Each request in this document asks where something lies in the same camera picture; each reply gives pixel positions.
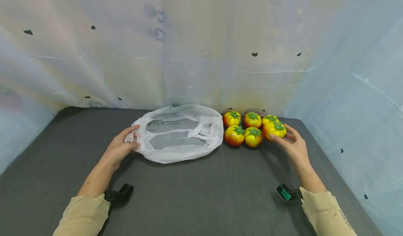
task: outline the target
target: gray table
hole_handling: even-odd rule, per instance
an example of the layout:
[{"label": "gray table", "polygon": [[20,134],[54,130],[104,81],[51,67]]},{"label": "gray table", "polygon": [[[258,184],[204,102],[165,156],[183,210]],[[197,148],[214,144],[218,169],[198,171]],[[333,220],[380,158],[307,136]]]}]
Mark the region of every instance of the gray table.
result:
[{"label": "gray table", "polygon": [[[0,177],[0,234],[51,235],[112,138],[146,111],[67,108]],[[282,119],[306,140],[313,167],[337,197],[358,235],[382,235],[296,119]],[[162,165],[130,155],[112,180],[135,187],[130,201],[111,208],[101,235],[315,235],[299,202],[276,192],[299,182],[281,148],[223,143],[201,159]]]}]

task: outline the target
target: sleeve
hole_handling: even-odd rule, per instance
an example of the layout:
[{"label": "sleeve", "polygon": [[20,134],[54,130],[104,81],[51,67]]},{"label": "sleeve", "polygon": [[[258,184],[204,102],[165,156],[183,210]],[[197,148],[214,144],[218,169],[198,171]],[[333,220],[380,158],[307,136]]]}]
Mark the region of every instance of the sleeve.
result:
[{"label": "sleeve", "polygon": [[75,196],[71,199],[53,236],[96,236],[102,229],[111,204],[102,194],[96,198]]},{"label": "sleeve", "polygon": [[329,191],[313,194],[302,187],[299,189],[303,196],[302,209],[318,236],[357,236]]}]

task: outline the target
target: black clamp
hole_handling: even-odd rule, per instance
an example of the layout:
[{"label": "black clamp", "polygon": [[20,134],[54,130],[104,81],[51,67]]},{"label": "black clamp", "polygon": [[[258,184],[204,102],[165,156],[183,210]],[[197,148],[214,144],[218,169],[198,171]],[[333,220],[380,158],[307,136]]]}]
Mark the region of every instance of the black clamp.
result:
[{"label": "black clamp", "polygon": [[287,201],[303,200],[300,189],[290,190],[286,185],[279,185],[277,192]]},{"label": "black clamp", "polygon": [[124,184],[120,191],[107,190],[105,191],[105,200],[109,201],[111,204],[126,202],[130,199],[133,193],[133,186],[129,184]]}]

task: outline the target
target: white fabric backdrop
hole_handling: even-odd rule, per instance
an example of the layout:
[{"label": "white fabric backdrop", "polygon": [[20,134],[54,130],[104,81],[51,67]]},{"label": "white fabric backdrop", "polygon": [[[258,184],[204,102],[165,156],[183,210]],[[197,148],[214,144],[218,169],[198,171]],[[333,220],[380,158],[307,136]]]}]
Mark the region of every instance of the white fabric backdrop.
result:
[{"label": "white fabric backdrop", "polygon": [[402,18],[401,0],[0,0],[0,172],[65,106],[253,109],[302,119],[401,234]]}]

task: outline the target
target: plastic bag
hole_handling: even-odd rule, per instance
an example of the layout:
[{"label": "plastic bag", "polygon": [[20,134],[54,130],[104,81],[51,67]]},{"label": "plastic bag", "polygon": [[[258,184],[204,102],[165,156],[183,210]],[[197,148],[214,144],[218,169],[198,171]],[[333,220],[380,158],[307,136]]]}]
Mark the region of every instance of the plastic bag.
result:
[{"label": "plastic bag", "polygon": [[[146,159],[169,164],[210,154],[221,145],[224,134],[222,116],[200,105],[173,105],[146,113],[133,122],[140,148]],[[125,142],[133,141],[133,133]]]}]

